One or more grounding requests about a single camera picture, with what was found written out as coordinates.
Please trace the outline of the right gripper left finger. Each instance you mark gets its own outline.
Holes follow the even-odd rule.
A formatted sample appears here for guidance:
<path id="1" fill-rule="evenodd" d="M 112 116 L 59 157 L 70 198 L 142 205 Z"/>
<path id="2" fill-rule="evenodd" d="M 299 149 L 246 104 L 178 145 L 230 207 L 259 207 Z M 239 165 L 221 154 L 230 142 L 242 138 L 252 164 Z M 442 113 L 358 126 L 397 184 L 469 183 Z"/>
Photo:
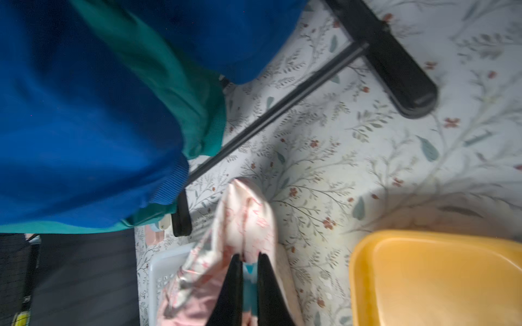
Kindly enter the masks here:
<path id="1" fill-rule="evenodd" d="M 241 326 L 243 318 L 243 262 L 233 255 L 216 306 L 206 326 Z"/>

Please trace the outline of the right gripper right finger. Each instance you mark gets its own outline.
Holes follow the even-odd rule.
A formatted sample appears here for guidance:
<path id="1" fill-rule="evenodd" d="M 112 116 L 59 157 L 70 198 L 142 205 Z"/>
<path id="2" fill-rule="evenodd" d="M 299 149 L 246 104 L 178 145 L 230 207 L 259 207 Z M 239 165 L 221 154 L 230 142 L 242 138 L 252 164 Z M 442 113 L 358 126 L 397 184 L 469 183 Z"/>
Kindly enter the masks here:
<path id="1" fill-rule="evenodd" d="M 284 301 L 269 256 L 258 255 L 258 325 L 295 326 Z"/>

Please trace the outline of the pink printed jacket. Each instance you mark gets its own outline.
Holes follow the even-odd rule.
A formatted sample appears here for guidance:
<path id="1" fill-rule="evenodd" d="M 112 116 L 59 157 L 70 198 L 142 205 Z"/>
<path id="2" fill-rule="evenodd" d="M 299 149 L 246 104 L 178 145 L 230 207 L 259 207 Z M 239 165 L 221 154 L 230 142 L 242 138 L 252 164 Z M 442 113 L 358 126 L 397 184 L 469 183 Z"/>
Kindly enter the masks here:
<path id="1" fill-rule="evenodd" d="M 163 289 L 156 325 L 206 325 L 236 254 L 243 262 L 242 325 L 258 325 L 260 253 L 269 256 L 295 325 L 304 325 L 288 256 L 277 236 L 276 216 L 261 190 L 248 179 L 232 180 L 218 203 L 212 226 Z"/>

